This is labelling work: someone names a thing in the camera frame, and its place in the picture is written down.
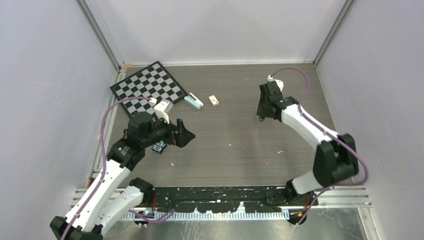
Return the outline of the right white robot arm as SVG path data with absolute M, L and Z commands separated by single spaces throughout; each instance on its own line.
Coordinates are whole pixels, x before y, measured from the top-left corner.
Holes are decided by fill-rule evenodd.
M 293 97 L 283 97 L 283 83 L 271 80 L 259 86 L 260 97 L 256 114 L 262 122 L 266 118 L 278 120 L 303 137 L 315 152 L 313 166 L 307 173 L 286 183 L 285 198 L 291 205 L 299 205 L 306 193 L 328 188 L 359 173 L 354 138 L 339 133 L 317 122 Z

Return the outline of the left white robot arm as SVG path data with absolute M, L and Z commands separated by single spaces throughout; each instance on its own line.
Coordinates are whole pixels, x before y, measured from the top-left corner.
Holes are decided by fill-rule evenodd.
M 58 240 L 102 240 L 124 214 L 137 205 L 148 207 L 153 202 L 153 185 L 139 177 L 110 200 L 120 183 L 145 157 L 146 149 L 159 142 L 183 148 L 195 137 L 180 118 L 172 124 L 147 112 L 135 114 L 124 136 L 110 148 L 99 175 L 83 197 L 65 216 L 55 216 L 51 221 L 55 237 Z

